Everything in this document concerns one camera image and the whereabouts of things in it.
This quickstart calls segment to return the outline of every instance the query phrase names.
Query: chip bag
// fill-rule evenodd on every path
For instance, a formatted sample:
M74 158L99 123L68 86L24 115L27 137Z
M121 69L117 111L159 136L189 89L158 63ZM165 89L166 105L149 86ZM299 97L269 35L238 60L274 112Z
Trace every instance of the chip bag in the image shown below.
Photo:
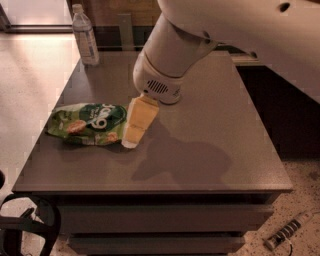
M55 108L48 134L73 144L105 146L122 139L127 110L108 104L74 104Z

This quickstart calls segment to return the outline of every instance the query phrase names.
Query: cabinet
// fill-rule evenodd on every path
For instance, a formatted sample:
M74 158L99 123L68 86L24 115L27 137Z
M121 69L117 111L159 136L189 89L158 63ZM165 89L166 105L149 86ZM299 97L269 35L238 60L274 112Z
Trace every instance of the cabinet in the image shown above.
M137 53L79 63L57 106L127 105ZM182 100L160 113L133 151L76 146L45 131L14 186L60 210L79 254L199 255L238 250L291 182L232 60L213 52L186 74Z

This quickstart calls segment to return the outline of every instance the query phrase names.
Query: cable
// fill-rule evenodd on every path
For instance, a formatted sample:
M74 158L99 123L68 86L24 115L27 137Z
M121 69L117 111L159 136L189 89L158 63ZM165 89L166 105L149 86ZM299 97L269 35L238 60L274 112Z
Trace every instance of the cable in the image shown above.
M292 245L290 239L286 238L286 241L288 241L288 243L289 243L289 245L290 245L290 252L289 252L288 256L291 256L292 253L293 253L293 245Z
M301 228L302 225L305 225L312 218L313 218L313 213L310 211L304 211L299 213L293 220L291 220L287 225L285 225L277 233L275 233L274 235L270 236L267 240L265 240L264 245L270 251L273 251L285 240L291 237L299 228Z

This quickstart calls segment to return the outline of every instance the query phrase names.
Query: floor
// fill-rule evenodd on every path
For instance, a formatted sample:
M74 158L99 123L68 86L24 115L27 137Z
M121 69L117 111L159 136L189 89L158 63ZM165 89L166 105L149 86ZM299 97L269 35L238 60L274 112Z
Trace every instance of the floor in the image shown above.
M10 192L78 58L72 35L0 33L0 59L6 60L0 62L0 170L6 176L0 197ZM270 252L263 246L263 239L298 213L320 208L320 159L283 160L283 164L294 191L276 200L274 215L257 232L248 232L246 244L230 256L289 255L288 242ZM28 206L30 202L20 201L3 207L1 214L19 216ZM292 255L319 256L319 241L320 215L315 215L291 238ZM38 255L42 242L38 237L24 234L24 255ZM66 239L60 237L52 256L77 255L66 243Z

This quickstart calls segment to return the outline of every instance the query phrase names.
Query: black chair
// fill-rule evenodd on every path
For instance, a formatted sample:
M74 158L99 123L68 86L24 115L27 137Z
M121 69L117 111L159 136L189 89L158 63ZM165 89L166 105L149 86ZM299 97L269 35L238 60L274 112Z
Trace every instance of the black chair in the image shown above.
M31 218L34 208L28 208L20 217L6 217L0 215L0 255L23 256L21 254L22 232L30 232L45 239L40 256L49 256L58 238L60 231L59 210L49 202L31 195L10 194L3 201L4 203L18 198L29 198L41 211L40 218L44 223Z

